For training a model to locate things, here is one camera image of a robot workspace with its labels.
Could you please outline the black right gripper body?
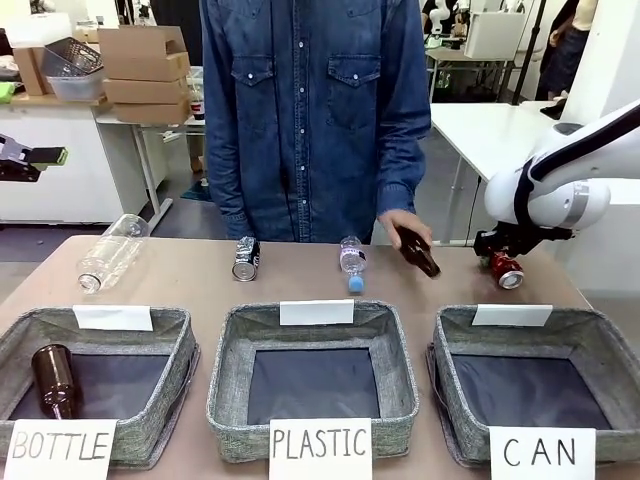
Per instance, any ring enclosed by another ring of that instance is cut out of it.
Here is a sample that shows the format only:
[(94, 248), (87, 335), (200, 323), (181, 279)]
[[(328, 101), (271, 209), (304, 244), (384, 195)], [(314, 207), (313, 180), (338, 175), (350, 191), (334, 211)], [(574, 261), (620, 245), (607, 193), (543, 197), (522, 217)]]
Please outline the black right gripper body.
[(476, 255), (477, 250), (482, 247), (491, 248), (494, 254), (497, 254), (502, 253), (501, 250), (505, 247), (517, 246), (520, 249), (520, 255), (526, 255), (545, 240), (569, 240), (572, 237), (573, 231), (570, 229), (521, 226), (499, 222), (492, 230), (477, 232), (473, 249)]

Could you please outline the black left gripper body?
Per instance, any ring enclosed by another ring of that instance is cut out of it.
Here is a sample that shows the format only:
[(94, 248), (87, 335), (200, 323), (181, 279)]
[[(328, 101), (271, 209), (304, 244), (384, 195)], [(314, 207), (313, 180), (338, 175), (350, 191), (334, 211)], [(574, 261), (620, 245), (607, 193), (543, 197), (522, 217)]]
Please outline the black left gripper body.
[(5, 135), (1, 135), (0, 142), (1, 180), (4, 182), (37, 182), (40, 171), (28, 161), (32, 149)]

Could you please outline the person's left hand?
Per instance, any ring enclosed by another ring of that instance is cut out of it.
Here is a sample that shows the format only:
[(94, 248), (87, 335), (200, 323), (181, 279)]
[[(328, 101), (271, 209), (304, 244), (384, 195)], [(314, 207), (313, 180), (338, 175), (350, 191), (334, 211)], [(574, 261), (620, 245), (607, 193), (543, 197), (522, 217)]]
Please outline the person's left hand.
[(428, 245), (432, 244), (431, 229), (414, 213), (401, 209), (392, 209), (379, 215), (378, 222), (386, 231), (391, 245), (396, 250), (400, 250), (402, 246), (402, 240), (399, 235), (400, 227), (418, 234)]

